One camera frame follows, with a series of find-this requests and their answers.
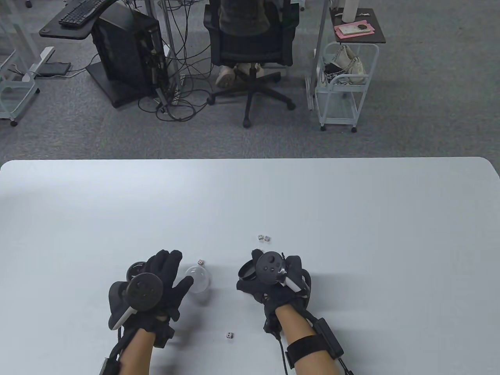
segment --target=clear glass sphere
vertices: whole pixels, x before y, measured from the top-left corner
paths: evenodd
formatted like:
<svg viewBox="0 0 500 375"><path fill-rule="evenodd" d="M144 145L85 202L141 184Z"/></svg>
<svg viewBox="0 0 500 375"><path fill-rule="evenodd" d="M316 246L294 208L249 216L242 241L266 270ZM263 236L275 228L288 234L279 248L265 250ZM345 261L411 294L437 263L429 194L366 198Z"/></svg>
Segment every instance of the clear glass sphere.
<svg viewBox="0 0 500 375"><path fill-rule="evenodd" d="M210 282L210 277L209 273L205 268L203 268L200 265L194 265L192 267L189 267L185 273L185 276L191 276L194 280L194 283L192 284L191 288L189 288L189 291L191 293L201 293L205 291Z"/></svg>

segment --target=black device box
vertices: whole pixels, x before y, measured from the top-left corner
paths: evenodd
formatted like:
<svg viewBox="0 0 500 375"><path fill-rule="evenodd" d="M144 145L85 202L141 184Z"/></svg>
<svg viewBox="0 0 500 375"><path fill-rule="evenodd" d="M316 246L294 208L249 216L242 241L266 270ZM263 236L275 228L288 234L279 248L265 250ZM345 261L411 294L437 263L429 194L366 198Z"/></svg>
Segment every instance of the black device box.
<svg viewBox="0 0 500 375"><path fill-rule="evenodd" d="M107 78L129 85L143 97L153 95L158 87L168 87L160 35L157 19L117 3L99 17L92 29Z"/></svg>

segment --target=forearm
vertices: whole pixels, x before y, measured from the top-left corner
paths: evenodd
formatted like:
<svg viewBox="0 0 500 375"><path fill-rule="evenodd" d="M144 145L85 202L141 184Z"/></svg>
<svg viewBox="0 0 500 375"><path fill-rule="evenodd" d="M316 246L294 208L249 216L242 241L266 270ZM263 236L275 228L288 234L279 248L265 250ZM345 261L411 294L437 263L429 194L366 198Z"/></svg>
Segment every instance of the forearm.
<svg viewBox="0 0 500 375"><path fill-rule="evenodd" d="M278 307L276 316L283 328L288 345L306 336L316 335L316 332L289 304ZM297 375L339 375L334 360L326 350L316 351L299 359L295 363Z"/></svg>
<svg viewBox="0 0 500 375"><path fill-rule="evenodd" d="M155 334L139 329L120 355L119 375L149 375Z"/></svg>

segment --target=pink notebook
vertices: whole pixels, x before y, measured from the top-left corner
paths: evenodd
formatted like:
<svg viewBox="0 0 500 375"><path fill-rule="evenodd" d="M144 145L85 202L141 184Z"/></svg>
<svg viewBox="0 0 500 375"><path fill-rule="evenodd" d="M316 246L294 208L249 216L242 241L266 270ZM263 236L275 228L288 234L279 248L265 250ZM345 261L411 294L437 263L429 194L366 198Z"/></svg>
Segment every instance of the pink notebook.
<svg viewBox="0 0 500 375"><path fill-rule="evenodd" d="M349 26L357 26L357 25L366 25L368 26L368 28L366 29L366 32L362 32L362 33L359 33L359 34L352 34L352 35L344 35L342 34L342 31L340 31L339 27L340 26L346 26L346 25L349 25ZM358 21L358 22L353 22L353 23L345 23L343 25L338 25L338 26L335 26L333 28L335 30L335 33L337 34L337 36L340 38L340 39L347 39L347 38L357 38L357 37L364 37L366 35L371 35L371 34L375 34L375 29L373 28L372 25L370 25L366 19L362 20L362 21Z"/></svg>

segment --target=white bag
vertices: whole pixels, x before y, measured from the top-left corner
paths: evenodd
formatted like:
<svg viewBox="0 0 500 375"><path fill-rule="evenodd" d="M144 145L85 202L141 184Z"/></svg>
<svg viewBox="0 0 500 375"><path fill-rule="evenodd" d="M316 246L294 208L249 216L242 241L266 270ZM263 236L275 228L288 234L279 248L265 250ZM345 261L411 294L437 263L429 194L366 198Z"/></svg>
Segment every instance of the white bag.
<svg viewBox="0 0 500 375"><path fill-rule="evenodd" d="M356 56L349 46L342 44L337 51L337 54L333 58L332 61L337 67L343 70L342 73L339 74L366 74L363 63L360 60L359 56ZM362 85L364 83L364 78L349 78L340 80L342 84L352 84L352 85Z"/></svg>

